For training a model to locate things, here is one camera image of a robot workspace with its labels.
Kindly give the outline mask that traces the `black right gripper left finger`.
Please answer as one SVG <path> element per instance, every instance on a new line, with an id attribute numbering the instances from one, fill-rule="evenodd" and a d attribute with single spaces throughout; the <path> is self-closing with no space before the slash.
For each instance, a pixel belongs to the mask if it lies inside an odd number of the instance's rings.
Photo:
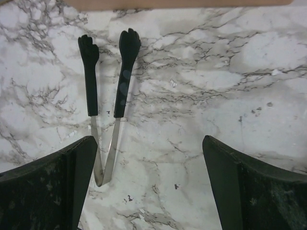
<path id="1" fill-rule="evenodd" d="M 96 156 L 92 136 L 0 174 L 2 230 L 76 230 Z"/>

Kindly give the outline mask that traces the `black-tipped metal tongs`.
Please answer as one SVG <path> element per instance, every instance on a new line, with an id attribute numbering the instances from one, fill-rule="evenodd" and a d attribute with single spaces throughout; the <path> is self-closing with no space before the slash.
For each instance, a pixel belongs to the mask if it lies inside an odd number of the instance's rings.
<path id="1" fill-rule="evenodd" d="M 93 39 L 86 34 L 78 38 L 78 46 L 84 67 L 87 112 L 88 116 L 91 118 L 91 134 L 95 138 L 96 142 L 99 142 L 98 127 L 96 122 L 96 117 L 98 116 L 98 94 L 95 72 L 95 67 L 99 59 L 99 48 L 93 43 Z M 112 139 L 105 166 L 102 165 L 100 147 L 97 147 L 93 167 L 94 179 L 98 187 L 109 183 L 112 179 L 118 146 L 120 122 L 124 117 L 132 69 L 140 47 L 140 37 L 135 30 L 130 28 L 127 31 L 121 32 L 119 38 L 119 50 L 122 65 L 119 74 L 114 107 L 115 124 Z"/>

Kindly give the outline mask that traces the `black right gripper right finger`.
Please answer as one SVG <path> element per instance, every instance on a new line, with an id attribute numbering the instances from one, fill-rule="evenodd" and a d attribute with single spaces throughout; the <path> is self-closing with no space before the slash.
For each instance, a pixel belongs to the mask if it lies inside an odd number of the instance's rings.
<path id="1" fill-rule="evenodd" d="M 212 136 L 202 142 L 224 230 L 305 230 L 307 177 L 255 159 Z"/>

